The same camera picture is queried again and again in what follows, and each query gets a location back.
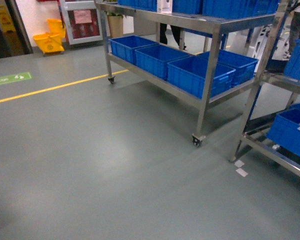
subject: yellow wet floor sign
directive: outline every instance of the yellow wet floor sign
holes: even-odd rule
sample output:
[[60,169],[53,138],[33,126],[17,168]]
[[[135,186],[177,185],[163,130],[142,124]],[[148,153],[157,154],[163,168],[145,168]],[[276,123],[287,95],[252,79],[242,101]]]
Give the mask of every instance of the yellow wet floor sign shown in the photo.
[[30,72],[22,72],[18,74],[8,75],[8,76],[0,76],[0,85],[1,84],[10,84],[14,82],[19,82],[23,80],[31,79]]
[[8,31],[15,32],[15,26],[12,22],[12,19],[5,7],[5,5],[0,5],[0,26],[4,33]]

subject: floor marking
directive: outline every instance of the floor marking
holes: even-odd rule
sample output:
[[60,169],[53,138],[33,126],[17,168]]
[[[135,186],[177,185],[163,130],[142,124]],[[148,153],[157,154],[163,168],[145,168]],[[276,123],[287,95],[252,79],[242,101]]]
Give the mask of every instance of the floor marking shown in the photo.
[[[112,74],[117,75],[117,74],[122,74],[122,73],[125,73],[125,72],[128,72],[128,70],[125,69],[125,70],[121,70],[121,71],[116,71],[116,72],[113,72]],[[21,94],[21,95],[0,99],[0,103],[4,103],[4,102],[7,102],[7,101],[20,99],[20,98],[24,98],[24,97],[28,97],[28,96],[32,96],[32,95],[36,95],[36,94],[41,94],[41,93],[45,93],[45,92],[48,92],[48,91],[52,91],[52,90],[61,89],[61,88],[64,88],[64,87],[76,85],[76,84],[85,83],[85,82],[88,82],[88,81],[91,81],[91,80],[105,78],[107,76],[108,76],[108,74],[103,74],[103,75],[100,75],[100,76],[94,76],[94,77],[86,78],[86,79],[79,80],[79,81],[73,81],[73,82],[70,82],[70,83],[66,83],[66,84],[62,84],[62,85],[58,85],[58,86],[53,86],[53,87],[41,89],[41,90],[38,90],[38,91],[32,91],[32,92],[28,92],[28,93]]]
[[8,76],[0,76],[0,85],[32,79],[30,72],[22,72]]
[[248,175],[248,173],[243,170],[242,168],[238,168],[237,170],[235,170],[238,174],[240,174],[242,177],[245,177]]
[[243,165],[245,165],[245,163],[241,160],[238,160],[235,162],[234,164],[237,168],[241,168]]

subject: white wall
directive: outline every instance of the white wall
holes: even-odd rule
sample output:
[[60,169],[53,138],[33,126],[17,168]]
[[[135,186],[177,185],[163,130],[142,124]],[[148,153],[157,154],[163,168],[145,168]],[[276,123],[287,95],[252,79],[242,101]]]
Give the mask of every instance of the white wall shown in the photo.
[[[57,1],[16,0],[31,46],[37,46],[33,35],[48,32],[46,19],[60,19]],[[123,32],[134,32],[133,17],[123,18]]]
[[131,34],[134,32],[134,18],[132,16],[123,17],[123,34]]

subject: metal frame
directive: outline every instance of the metal frame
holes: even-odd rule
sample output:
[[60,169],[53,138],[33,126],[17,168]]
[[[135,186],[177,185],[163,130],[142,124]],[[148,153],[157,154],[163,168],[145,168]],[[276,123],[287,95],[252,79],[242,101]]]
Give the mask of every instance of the metal frame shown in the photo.
[[278,11],[275,15],[274,24],[272,25],[272,29],[269,33],[269,38],[262,55],[258,72],[256,74],[255,83],[250,91],[246,108],[239,125],[238,134],[234,139],[235,147],[229,161],[234,162],[238,159],[240,155],[239,150],[241,144],[244,143],[300,177],[299,164],[277,152],[276,149],[262,143],[262,141],[260,141],[258,138],[252,136],[255,133],[262,133],[263,130],[269,129],[274,121],[276,112],[253,120],[250,119],[263,83],[268,83],[292,92],[286,105],[286,109],[289,108],[289,106],[297,99],[298,95],[300,95],[300,81],[287,76],[265,72],[272,49],[276,43],[277,35],[280,32],[282,22],[285,19],[286,9],[289,3],[290,0],[281,0]]
[[[96,9],[96,5],[93,0],[80,0],[80,1],[72,1],[72,2],[66,1],[66,0],[60,0],[60,6],[61,6],[61,11],[62,11],[63,20],[65,23],[66,29],[68,29],[67,35],[68,35],[70,45],[90,43],[90,42],[103,40],[103,35],[102,35],[101,31],[100,31],[99,36],[88,36],[88,37],[82,37],[82,38],[75,39],[74,36],[72,35],[68,11]],[[96,9],[96,11],[97,11],[96,15],[98,17],[98,26],[99,26],[99,30],[100,30],[102,28],[100,11],[97,9]]]
[[[189,15],[189,14],[182,14],[182,13],[164,14],[164,13],[134,9],[128,6],[118,5],[116,2],[101,3],[99,2],[99,0],[94,0],[94,1],[95,1],[96,8],[99,9],[101,12],[103,12],[103,14],[101,13],[101,27],[104,36],[103,38],[104,51],[105,51],[105,59],[106,59],[109,81],[111,83],[114,82],[114,76],[112,75],[111,63],[110,63],[110,61],[114,61],[123,67],[128,67],[130,71],[145,77],[145,79],[147,79],[148,81],[159,86],[165,91],[174,94],[178,98],[186,101],[188,104],[192,106],[196,106],[199,109],[199,116],[198,116],[196,131],[192,135],[192,137],[193,137],[193,143],[197,147],[201,145],[202,141],[205,138],[204,118],[207,110],[210,107],[220,104],[228,100],[229,98],[232,98],[250,89],[253,84],[253,81],[249,81],[248,83],[241,84],[235,89],[231,89],[225,93],[222,93],[210,99],[212,82],[215,76],[220,44],[221,44],[223,34],[227,35],[231,32],[241,31],[245,29],[253,29],[255,27],[268,25],[273,22],[275,17],[274,14],[269,14],[263,16],[228,20],[228,19],[210,17],[204,15]],[[131,17],[141,17],[157,23],[174,25],[184,29],[191,29],[191,30],[196,30],[199,32],[211,34],[212,43],[211,43],[210,55],[208,59],[207,73],[205,76],[205,84],[204,84],[204,89],[202,94],[202,100],[194,96],[191,96],[183,92],[182,90],[176,88],[175,86],[172,86],[166,83],[165,81],[159,80],[153,75],[146,73],[145,71],[138,69],[136,66],[129,64],[110,54],[108,36],[106,33],[106,22],[104,17],[105,12],[118,13],[118,14],[131,16]]]

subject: shelf leg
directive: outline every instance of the shelf leg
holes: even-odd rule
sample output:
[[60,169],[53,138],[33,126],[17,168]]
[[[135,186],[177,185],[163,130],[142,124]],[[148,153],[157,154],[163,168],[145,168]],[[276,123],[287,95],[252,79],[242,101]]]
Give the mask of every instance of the shelf leg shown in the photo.
[[155,41],[160,43],[160,22],[155,24]]
[[202,142],[205,138],[204,131],[203,131],[204,117],[206,115],[209,106],[211,89],[215,77],[218,55],[220,51],[221,39],[222,39],[222,34],[220,33],[220,29],[215,29],[212,35],[212,43],[211,43],[211,49],[209,54],[208,67],[205,75],[205,82],[204,82],[204,88],[202,93],[201,106],[199,109],[199,117],[196,126],[196,132],[192,135],[193,144],[196,147],[199,147],[201,145],[198,144],[198,141]]
[[185,48],[185,29],[181,28],[179,50],[183,51],[184,48]]
[[246,106],[245,106],[245,110],[242,114],[241,117],[241,123],[239,125],[239,129],[238,132],[234,138],[234,143],[235,143],[235,149],[232,152],[232,154],[230,155],[230,162],[234,162],[236,160],[237,157],[237,153],[238,150],[240,148],[241,145],[241,139],[243,136],[243,133],[245,131],[246,125],[247,125],[247,121],[250,119],[253,110],[254,110],[254,106],[256,104],[256,101],[258,99],[260,90],[261,90],[261,82],[262,82],[262,75],[266,70],[272,49],[274,47],[278,32],[280,30],[283,18],[285,16],[285,12],[287,9],[287,5],[288,5],[288,1],[289,0],[281,0],[279,8],[280,9],[274,18],[273,24],[272,24],[272,28],[269,32],[269,36],[268,36],[268,40],[266,42],[263,54],[262,54],[262,58],[259,64],[259,68],[257,70],[256,76],[254,78],[255,82],[254,82],[254,86],[252,87]]
[[102,30],[102,36],[103,36],[105,63],[106,63],[106,69],[108,72],[108,80],[111,84],[113,84],[115,82],[115,76],[112,75],[110,58],[108,55],[109,39],[108,39],[108,35],[107,35],[106,12],[105,11],[100,11],[100,21],[101,21],[101,30]]
[[207,52],[208,51],[208,44],[209,44],[209,38],[208,37],[204,37],[204,44],[203,44],[203,52]]
[[241,146],[241,137],[243,132],[245,131],[247,122],[250,120],[251,115],[254,111],[254,106],[256,105],[259,93],[261,90],[261,86],[259,84],[254,85],[251,88],[248,100],[245,105],[244,112],[241,116],[241,122],[238,128],[238,134],[236,134],[234,138],[234,145],[236,146],[235,150],[231,153],[229,162],[234,162],[237,159],[237,154]]
[[288,109],[292,104],[294,104],[295,101],[297,100],[298,96],[299,96],[299,94],[297,94],[295,92],[291,93],[291,96],[289,98],[288,103],[285,106],[285,109]]

